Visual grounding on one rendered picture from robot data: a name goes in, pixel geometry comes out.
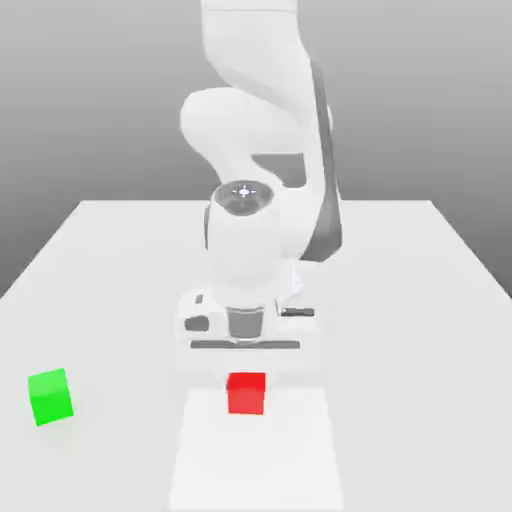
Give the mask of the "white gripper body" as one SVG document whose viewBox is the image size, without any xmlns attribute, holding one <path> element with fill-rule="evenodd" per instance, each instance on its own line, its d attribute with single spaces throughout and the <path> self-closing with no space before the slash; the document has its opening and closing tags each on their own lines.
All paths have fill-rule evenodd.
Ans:
<svg viewBox="0 0 512 512">
<path fill-rule="evenodd" d="M 175 335 L 175 368 L 190 374 L 312 374 L 322 366 L 322 352 L 318 332 L 293 332 L 288 338 L 245 344 L 228 339 L 200 339 L 191 333 Z"/>
</svg>

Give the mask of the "small red cube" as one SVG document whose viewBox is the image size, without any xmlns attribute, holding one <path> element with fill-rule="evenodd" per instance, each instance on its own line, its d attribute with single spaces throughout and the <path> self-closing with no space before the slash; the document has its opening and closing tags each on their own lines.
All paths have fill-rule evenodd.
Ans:
<svg viewBox="0 0 512 512">
<path fill-rule="evenodd" d="M 230 373 L 226 383 L 230 414 L 262 415 L 266 392 L 266 374 Z"/>
</svg>

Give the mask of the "small green cube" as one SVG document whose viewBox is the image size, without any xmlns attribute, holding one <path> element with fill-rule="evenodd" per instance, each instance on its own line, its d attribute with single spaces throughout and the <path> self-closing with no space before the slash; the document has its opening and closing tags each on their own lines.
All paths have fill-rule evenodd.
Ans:
<svg viewBox="0 0 512 512">
<path fill-rule="evenodd" d="M 63 368 L 29 376 L 28 393 L 37 426 L 74 415 L 68 381 Z"/>
</svg>

